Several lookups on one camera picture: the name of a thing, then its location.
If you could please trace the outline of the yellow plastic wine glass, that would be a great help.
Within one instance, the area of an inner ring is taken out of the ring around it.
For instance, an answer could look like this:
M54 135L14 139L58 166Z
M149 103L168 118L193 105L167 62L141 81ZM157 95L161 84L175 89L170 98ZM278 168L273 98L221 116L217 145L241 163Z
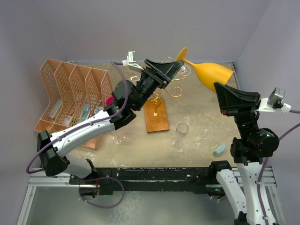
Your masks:
M177 56L176 60L182 60L189 64L195 70L200 83L212 92L216 93L214 83L219 82L222 85L225 85L233 75L233 71L231 69L228 69L217 63L205 62L196 64L188 61L185 59L187 51L187 48L184 47Z

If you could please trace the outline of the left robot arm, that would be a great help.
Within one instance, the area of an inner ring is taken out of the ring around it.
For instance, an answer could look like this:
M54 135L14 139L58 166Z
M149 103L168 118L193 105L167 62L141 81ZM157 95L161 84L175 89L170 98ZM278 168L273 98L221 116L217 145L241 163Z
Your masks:
M97 171L89 159L77 159L69 153L90 139L118 130L136 118L156 89L165 89L184 65L183 61L160 63L145 60L146 67L137 66L141 73L136 84L123 78L112 92L113 101L92 117L70 127L37 135L37 154L46 176L66 172L86 184L96 180Z

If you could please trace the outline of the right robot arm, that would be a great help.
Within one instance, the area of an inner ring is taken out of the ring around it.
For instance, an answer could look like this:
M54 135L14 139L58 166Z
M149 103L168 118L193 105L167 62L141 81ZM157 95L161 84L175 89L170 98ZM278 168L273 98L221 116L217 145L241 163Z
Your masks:
M259 128L261 96L219 82L214 83L220 112L233 117L240 138L233 138L230 154L237 166L242 187L226 162L213 162L209 180L219 183L234 212L236 225L275 225L263 181L263 161L279 146L279 137L269 128Z

